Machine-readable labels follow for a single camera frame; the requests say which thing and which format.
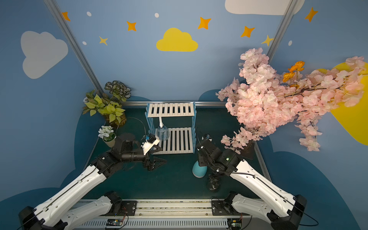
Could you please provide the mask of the clear spray bottle white nozzle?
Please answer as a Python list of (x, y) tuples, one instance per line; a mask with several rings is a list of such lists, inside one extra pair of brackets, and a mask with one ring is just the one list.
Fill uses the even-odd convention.
[(170, 137), (169, 129), (163, 124), (162, 117), (159, 117), (159, 127), (156, 129), (156, 136), (160, 141), (167, 141)]

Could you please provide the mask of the blue white slatted shelf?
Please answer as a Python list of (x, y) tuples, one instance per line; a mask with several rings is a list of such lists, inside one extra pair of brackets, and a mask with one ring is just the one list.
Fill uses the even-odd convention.
[(145, 112), (146, 120), (150, 133), (156, 135), (156, 129), (159, 127), (159, 117), (190, 117), (192, 119), (191, 127), (167, 127), (170, 131), (170, 137), (167, 141), (160, 141), (158, 144), (163, 151), (154, 153), (155, 155), (168, 154), (191, 154), (194, 153), (196, 144), (195, 122), (196, 106), (194, 102), (186, 103), (155, 103), (149, 102)]

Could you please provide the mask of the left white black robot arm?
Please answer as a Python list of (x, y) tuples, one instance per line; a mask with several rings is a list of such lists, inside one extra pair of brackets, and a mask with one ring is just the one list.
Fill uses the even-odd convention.
[(122, 199), (113, 191), (75, 210), (70, 208), (93, 188), (120, 171), (125, 163), (141, 162), (148, 171), (165, 164), (165, 160), (150, 156), (161, 150), (159, 142), (159, 137), (154, 134), (146, 136), (143, 143), (136, 141), (131, 133), (118, 136), (110, 150), (98, 155), (76, 179), (53, 197), (35, 208), (27, 206), (21, 210), (20, 229), (72, 230), (100, 215), (128, 216)]

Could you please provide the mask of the teal watering bottle pink collar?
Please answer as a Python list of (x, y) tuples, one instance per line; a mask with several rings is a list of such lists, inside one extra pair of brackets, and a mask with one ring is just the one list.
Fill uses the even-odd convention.
[(196, 161), (192, 168), (192, 173), (196, 178), (203, 178), (207, 173), (207, 166), (200, 166), (199, 161)]

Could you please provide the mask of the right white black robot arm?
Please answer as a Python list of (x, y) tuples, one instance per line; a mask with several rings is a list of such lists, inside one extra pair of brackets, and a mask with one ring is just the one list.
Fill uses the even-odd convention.
[(241, 155), (231, 149), (221, 151), (210, 139), (196, 145), (204, 163), (220, 175), (226, 175), (249, 188), (259, 198), (232, 193), (228, 201), (238, 213), (249, 214), (271, 225), (274, 230), (297, 230), (305, 216), (307, 199), (293, 195), (257, 172)]

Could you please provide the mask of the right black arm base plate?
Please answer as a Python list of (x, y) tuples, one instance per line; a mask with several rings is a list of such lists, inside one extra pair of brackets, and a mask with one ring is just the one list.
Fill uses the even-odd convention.
[(230, 203), (221, 199), (211, 199), (211, 210), (213, 216), (246, 216), (250, 217), (248, 214), (243, 214), (237, 212)]

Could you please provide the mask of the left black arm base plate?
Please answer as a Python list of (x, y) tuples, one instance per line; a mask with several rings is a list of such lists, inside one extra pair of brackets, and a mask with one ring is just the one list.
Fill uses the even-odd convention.
[(136, 200), (123, 200), (118, 204), (115, 216), (135, 216), (138, 202)]

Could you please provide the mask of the dark smoky spray bottle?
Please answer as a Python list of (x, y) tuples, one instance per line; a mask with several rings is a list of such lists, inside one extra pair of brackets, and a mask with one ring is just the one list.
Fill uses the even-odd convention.
[(221, 179), (223, 174), (211, 173), (207, 180), (207, 189), (213, 193), (218, 192), (220, 189)]

